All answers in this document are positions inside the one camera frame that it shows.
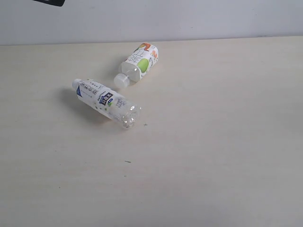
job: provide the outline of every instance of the plastic bottle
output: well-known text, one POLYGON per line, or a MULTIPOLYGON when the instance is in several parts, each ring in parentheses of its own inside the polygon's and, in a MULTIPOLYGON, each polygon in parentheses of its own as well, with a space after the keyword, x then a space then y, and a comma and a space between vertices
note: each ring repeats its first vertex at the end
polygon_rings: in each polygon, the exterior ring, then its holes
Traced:
POLYGON ((159 58, 158 48, 154 45, 143 43, 131 56, 119 66, 119 74, 116 75, 114 83, 118 88, 125 88, 130 80, 138 82, 150 68, 157 63, 159 58))
POLYGON ((131 128, 140 115, 141 107, 92 79, 75 79, 72 87, 77 91, 78 99, 123 128, 131 128))

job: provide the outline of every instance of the tabletop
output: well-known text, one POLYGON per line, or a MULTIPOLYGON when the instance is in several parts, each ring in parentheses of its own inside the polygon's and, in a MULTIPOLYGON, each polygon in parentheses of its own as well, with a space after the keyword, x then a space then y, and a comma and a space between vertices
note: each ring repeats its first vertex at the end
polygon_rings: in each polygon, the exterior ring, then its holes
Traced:
POLYGON ((302 226, 303 36, 154 42, 124 130, 71 83, 139 44, 0 47, 0 226, 302 226))

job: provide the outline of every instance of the bottle label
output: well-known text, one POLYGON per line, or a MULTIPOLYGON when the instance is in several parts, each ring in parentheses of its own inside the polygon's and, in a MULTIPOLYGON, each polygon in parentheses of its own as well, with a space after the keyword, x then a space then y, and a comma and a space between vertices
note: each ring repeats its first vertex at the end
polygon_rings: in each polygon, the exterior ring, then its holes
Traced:
POLYGON ((113 103, 113 100, 123 97, 110 88, 92 80, 88 79, 80 83, 77 89, 78 99, 92 108, 96 109, 101 114, 108 118, 108 111, 113 103))
POLYGON ((140 79, 142 79, 150 68, 157 63, 158 58, 158 48, 154 45, 143 43, 125 60, 125 62, 137 66, 140 71, 140 79))

